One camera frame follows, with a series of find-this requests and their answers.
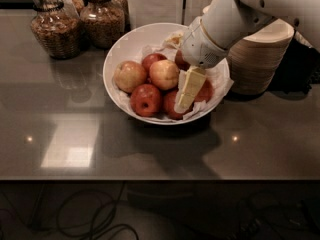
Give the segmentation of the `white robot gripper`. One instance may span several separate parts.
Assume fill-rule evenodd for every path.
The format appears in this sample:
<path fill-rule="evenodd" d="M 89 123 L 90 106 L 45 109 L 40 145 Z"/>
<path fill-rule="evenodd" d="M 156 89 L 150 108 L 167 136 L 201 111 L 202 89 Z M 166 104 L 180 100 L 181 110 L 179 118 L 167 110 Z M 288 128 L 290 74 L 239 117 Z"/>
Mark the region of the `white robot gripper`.
<path fill-rule="evenodd" d="M 185 113 L 206 80 L 204 69 L 214 68 L 227 56 L 228 52 L 210 40 L 200 17 L 187 27 L 184 34 L 172 33 L 165 39 L 165 44 L 175 49 L 180 48 L 183 59 L 193 65 L 179 74 L 174 110 L 177 113 Z"/>

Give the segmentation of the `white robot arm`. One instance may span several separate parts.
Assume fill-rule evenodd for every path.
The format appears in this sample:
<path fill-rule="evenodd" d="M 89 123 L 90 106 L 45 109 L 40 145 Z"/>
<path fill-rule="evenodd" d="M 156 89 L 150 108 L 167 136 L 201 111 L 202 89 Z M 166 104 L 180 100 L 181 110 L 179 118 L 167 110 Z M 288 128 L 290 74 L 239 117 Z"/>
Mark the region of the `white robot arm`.
<path fill-rule="evenodd" d="M 230 48 L 281 19 L 320 50 L 320 0 L 212 0 L 181 38 L 181 56 L 191 65 L 179 82 L 175 111 L 186 112 L 204 83 L 207 69 L 227 57 Z"/>

